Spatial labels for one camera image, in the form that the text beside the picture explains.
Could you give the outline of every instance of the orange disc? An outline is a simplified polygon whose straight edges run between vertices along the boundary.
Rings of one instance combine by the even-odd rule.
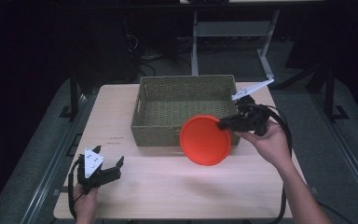
[[[228,130],[219,130],[213,116],[199,115],[189,119],[180,132],[182,150],[193,162],[216,165],[226,158],[231,149]]]

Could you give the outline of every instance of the person's left hand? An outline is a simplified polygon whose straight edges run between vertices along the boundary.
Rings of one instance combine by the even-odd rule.
[[[76,224],[90,224],[95,222],[98,189],[99,188],[93,188],[88,194],[83,194],[83,185],[76,184],[74,189]]]

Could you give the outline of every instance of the woven basket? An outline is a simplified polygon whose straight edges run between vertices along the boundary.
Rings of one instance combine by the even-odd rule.
[[[183,124],[196,115],[237,113],[234,76],[142,77],[131,131],[138,147],[178,147]],[[240,138],[231,133],[231,145]]]

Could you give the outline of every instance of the floor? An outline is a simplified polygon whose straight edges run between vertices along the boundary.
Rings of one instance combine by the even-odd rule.
[[[229,39],[224,44],[217,43],[219,50],[200,54],[200,74],[231,74],[237,81],[265,80],[255,53],[262,42],[262,39]],[[270,45],[268,61],[276,77],[275,84],[301,72],[285,68],[291,47],[290,41],[275,41]],[[153,67],[156,76],[190,75],[189,52],[178,56],[178,60],[161,58],[147,64]],[[149,66],[142,69],[145,75],[152,76],[154,72]],[[134,83],[138,83],[141,76],[142,73]],[[324,90],[308,93],[305,88],[308,80],[304,78],[285,90],[271,91],[272,97],[288,119],[294,151],[316,200],[334,208],[352,223],[358,223],[358,174],[352,169],[353,161],[346,157],[350,152],[358,162],[358,106],[348,88],[336,80],[334,104],[342,106],[349,118],[330,122],[321,106]],[[82,95],[79,114],[70,122],[68,118],[60,118],[62,109],[70,105],[69,81],[62,83],[1,193],[0,223],[74,223],[55,219],[52,212],[73,160],[71,154],[81,139],[97,96],[98,89]],[[347,223],[330,210],[325,211],[334,223]],[[251,221],[265,223],[268,220]],[[97,220],[97,223],[127,222]],[[137,223],[186,223],[186,220],[137,220]],[[192,220],[191,223],[228,224],[242,223],[242,220]],[[286,219],[282,223],[293,223],[293,220]]]

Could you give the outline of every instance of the person's right hand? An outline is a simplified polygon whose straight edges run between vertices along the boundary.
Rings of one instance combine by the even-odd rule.
[[[248,140],[258,153],[276,168],[292,162],[284,131],[279,124],[270,119],[267,122],[267,132],[263,136],[247,132],[235,134]]]

